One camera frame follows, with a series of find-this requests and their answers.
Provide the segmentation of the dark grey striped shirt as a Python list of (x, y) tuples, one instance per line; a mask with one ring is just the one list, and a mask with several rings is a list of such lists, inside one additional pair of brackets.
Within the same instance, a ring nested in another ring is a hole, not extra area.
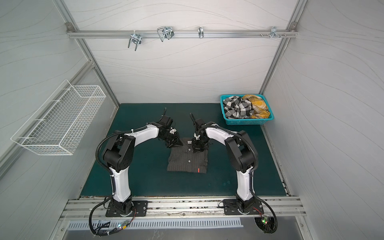
[(181, 142), (182, 146), (171, 148), (167, 171), (206, 174), (208, 150), (194, 152), (191, 138), (182, 138)]

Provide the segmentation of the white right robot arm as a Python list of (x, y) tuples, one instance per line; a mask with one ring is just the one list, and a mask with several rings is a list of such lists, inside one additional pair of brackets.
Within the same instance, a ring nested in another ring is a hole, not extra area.
[(245, 131), (234, 132), (216, 123), (195, 124), (192, 139), (193, 150), (201, 152), (215, 140), (226, 147), (231, 166), (237, 172), (236, 206), (240, 213), (247, 214), (257, 202), (254, 191), (254, 171), (259, 166), (258, 153)]

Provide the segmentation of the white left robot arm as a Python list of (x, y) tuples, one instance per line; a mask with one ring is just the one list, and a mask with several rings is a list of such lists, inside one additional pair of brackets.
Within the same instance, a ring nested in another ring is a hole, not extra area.
[(183, 145), (175, 128), (152, 122), (138, 129), (116, 131), (97, 146), (96, 161), (110, 175), (111, 204), (120, 214), (128, 215), (134, 208), (129, 186), (129, 167), (133, 161), (135, 147), (152, 139), (164, 141), (167, 148)]

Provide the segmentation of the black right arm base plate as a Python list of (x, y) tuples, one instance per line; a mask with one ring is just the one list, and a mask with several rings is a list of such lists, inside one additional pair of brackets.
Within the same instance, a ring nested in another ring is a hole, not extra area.
[(224, 199), (218, 204), (224, 209), (224, 214), (231, 215), (264, 215), (264, 208), (261, 201), (249, 200), (243, 203), (238, 199)]

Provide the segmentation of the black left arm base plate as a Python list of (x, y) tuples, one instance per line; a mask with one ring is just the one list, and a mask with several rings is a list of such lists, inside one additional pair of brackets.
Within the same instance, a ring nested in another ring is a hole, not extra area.
[(125, 211), (118, 210), (112, 203), (109, 203), (106, 217), (145, 217), (147, 214), (148, 201), (132, 201), (132, 206)]

